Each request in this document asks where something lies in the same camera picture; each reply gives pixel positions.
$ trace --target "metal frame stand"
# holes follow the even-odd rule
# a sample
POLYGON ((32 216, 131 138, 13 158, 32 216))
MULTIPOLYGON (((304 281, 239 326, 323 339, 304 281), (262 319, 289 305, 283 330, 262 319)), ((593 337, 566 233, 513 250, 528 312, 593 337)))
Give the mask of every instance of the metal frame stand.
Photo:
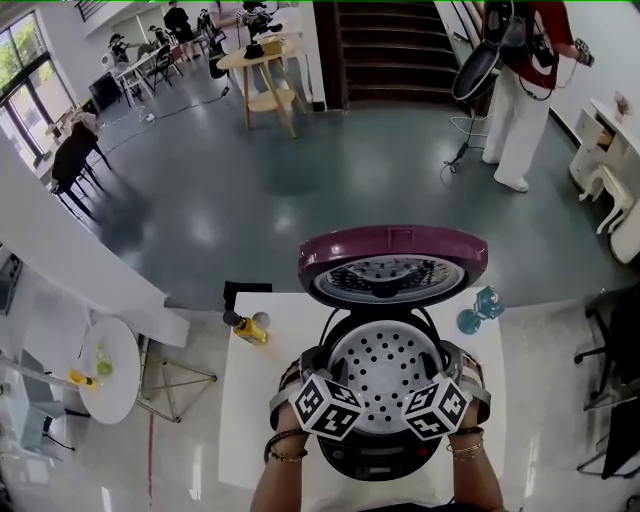
POLYGON ((143 409, 149 411, 150 413, 155 414, 156 416, 159 416, 162 419, 170 421, 171 423, 180 423, 182 421, 182 418, 184 417, 184 415, 191 408, 191 406, 198 401, 198 399, 209 388, 209 386, 211 386, 211 384, 213 384, 214 382, 216 382, 218 380, 218 377, 216 377, 213 374, 205 373, 205 372, 200 371, 200 370, 196 370, 195 368, 192 368, 192 367, 187 366, 185 364, 178 363, 178 362, 175 362, 175 361, 171 361, 168 358, 159 358, 159 359, 150 360, 152 356, 147 351, 147 347, 146 346, 140 352, 140 354, 142 356, 141 357, 142 373, 144 374, 145 369, 150 365, 153 365, 153 364, 159 365, 160 366, 160 372, 162 374, 163 385, 162 386, 149 387, 149 388, 140 388, 140 390, 138 391, 138 399, 136 400, 136 404, 138 404, 143 409), (172 365, 172 366, 175 366, 177 368, 182 368, 183 370, 187 370, 187 371, 190 371, 190 372, 195 373, 197 375, 201 375, 204 378, 197 379, 197 380, 192 380, 192 381, 189 381, 189 382, 182 382, 180 384, 171 384, 169 382, 169 378, 167 377, 167 368, 166 368, 167 365, 172 365), (184 409, 181 412, 179 412, 178 414, 176 414, 176 410, 175 410, 174 403, 173 403, 173 397, 171 396, 171 389, 172 388, 177 388, 177 387, 180 387, 180 386, 189 386, 189 385, 192 385, 192 384, 198 384, 198 383, 201 383, 201 382, 205 382, 206 384, 204 386, 202 386, 202 389, 198 392, 198 394, 195 397, 193 397, 193 399, 191 401, 189 401, 189 403, 187 403, 187 405, 185 405, 184 409), (154 408, 149 403, 148 400, 140 397, 140 394, 144 393, 145 391, 159 391, 159 390, 165 390, 165 393, 166 393, 166 396, 167 396, 167 402, 169 403, 169 413, 171 414, 171 416, 167 416, 166 414, 160 412, 158 409, 154 408))
MULTIPOLYGON (((607 448, 605 447, 604 450, 600 450, 596 455, 594 455, 593 457, 591 457, 589 460, 587 460, 586 462, 583 462, 582 464, 580 464, 576 470, 578 471, 578 473, 582 473, 583 475, 593 475, 593 476, 602 476, 602 473, 597 473, 595 471, 584 471, 584 468, 586 468, 587 466, 593 464, 595 461, 597 461, 598 459, 601 459, 602 457, 604 457, 607 454, 607 448)), ((625 478, 625 479, 630 479, 635 477, 637 474, 640 473, 640 466, 638 466, 636 469, 634 469, 633 471, 629 471, 628 473, 614 473, 613 475, 611 475, 609 478, 625 478)))

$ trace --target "small round table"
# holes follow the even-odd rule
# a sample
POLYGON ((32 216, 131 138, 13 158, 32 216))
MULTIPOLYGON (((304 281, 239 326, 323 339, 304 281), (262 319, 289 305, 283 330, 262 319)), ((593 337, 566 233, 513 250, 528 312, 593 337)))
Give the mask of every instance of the small round table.
POLYGON ((289 135, 292 139, 297 137, 296 132, 293 130, 293 125, 291 124, 291 120, 287 115, 287 112, 284 109, 285 104, 290 104, 293 102, 294 98, 298 101, 298 105, 304 114, 306 114, 306 109, 304 107, 304 103, 300 99, 300 96, 296 92, 291 83, 291 79, 289 75, 285 72, 282 67, 281 58, 284 54, 290 52, 292 47, 290 43, 285 42, 282 44, 282 48, 278 53, 273 55, 263 55, 262 57, 258 57, 256 59, 245 59, 244 54, 246 49, 241 48, 229 55, 222 57, 217 63, 219 69, 228 70, 233 68, 242 68, 242 78, 244 81, 244 120, 247 125, 247 129, 251 129, 251 112, 269 112, 271 110, 278 110, 278 114, 280 115, 280 120, 282 124, 289 132, 289 135), (289 89, 276 89, 273 83, 273 77, 269 72, 269 61, 274 60, 276 65, 278 66, 280 72, 282 73, 285 82, 289 86, 289 89), (260 71, 262 72, 262 76, 264 77, 264 81, 267 84, 269 90, 267 92, 261 92, 257 96, 252 99, 249 99, 249 77, 247 69, 250 66, 258 66, 260 71))
POLYGON ((99 343, 111 359, 113 372, 108 377, 98 375, 96 389, 80 386, 80 398, 93 418, 112 425, 122 421, 136 403, 140 387, 140 352, 136 337, 127 324, 117 318, 103 318, 89 329, 82 347, 78 369, 90 377, 96 376, 99 343))

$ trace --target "rice cooker lid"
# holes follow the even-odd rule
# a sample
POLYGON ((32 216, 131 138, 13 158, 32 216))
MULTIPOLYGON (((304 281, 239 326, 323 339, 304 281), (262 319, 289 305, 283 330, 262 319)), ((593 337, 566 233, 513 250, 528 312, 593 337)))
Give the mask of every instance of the rice cooker lid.
POLYGON ((487 256, 484 241, 461 231, 366 226, 302 244, 298 277, 307 293, 334 308, 424 307, 473 284, 487 256))

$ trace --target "gray floor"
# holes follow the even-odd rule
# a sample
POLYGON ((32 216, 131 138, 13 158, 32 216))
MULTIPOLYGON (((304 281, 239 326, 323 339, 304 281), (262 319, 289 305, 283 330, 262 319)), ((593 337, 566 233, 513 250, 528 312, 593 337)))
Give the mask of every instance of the gray floor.
POLYGON ((452 107, 296 113, 294 141, 275 113, 254 114, 247 132, 232 86, 214 103, 153 125, 138 121, 217 97, 225 80, 213 81, 205 64, 183 65, 185 78, 160 85, 144 112, 123 100, 101 117, 104 149, 147 132, 110 153, 115 174, 96 164, 110 195, 97 196, 92 229, 174 304, 219 310, 225 280, 299 290, 301 242, 366 224, 446 226, 485 239, 481 284, 510 306, 585 297, 636 278, 595 236, 603 207, 578 202, 567 175, 575 148, 552 120, 524 195, 496 184, 477 150, 456 175, 441 176, 464 139, 449 123, 460 115, 452 107))

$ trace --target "bracelet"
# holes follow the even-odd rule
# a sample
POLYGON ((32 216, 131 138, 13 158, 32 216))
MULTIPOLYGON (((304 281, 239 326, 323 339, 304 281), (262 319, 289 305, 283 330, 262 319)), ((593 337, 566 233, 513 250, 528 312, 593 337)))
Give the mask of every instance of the bracelet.
POLYGON ((447 451, 453 453, 454 455, 458 453, 468 453, 468 452, 477 452, 484 446, 484 441, 480 441, 478 444, 474 444, 473 446, 469 446, 469 448, 460 448, 459 450, 454 450, 451 445, 447 446, 447 451))
POLYGON ((302 430, 301 428, 294 428, 292 430, 284 430, 284 431, 280 432, 279 434, 276 434, 275 436, 273 436, 271 439, 269 439, 269 441, 267 441, 267 444, 264 447, 264 463, 266 464, 267 462, 269 462, 269 457, 272 456, 273 446, 278 441, 280 441, 281 439, 284 439, 285 437, 303 436, 303 435, 307 435, 307 433, 304 430, 302 430))
POLYGON ((471 455, 470 457, 456 457, 456 456, 454 456, 454 457, 453 457, 453 460, 454 460, 454 461, 455 461, 455 460, 458 460, 458 461, 475 460, 475 458, 476 458, 477 456, 478 456, 478 454, 477 454, 477 453, 476 453, 476 454, 474 454, 474 455, 471 455))
POLYGON ((467 435, 471 435, 471 434, 484 434, 484 429, 480 428, 480 427, 468 427, 468 428, 461 428, 458 429, 457 432, 453 432, 451 434, 449 434, 450 436, 467 436, 467 435))
POLYGON ((280 455, 275 451, 275 448, 273 447, 271 447, 271 449, 269 450, 269 456, 273 457, 276 460, 279 460, 280 462, 298 462, 298 461, 301 461, 303 457, 308 455, 308 453, 309 452, 307 452, 307 450, 302 450, 299 455, 289 456, 289 455, 280 455))

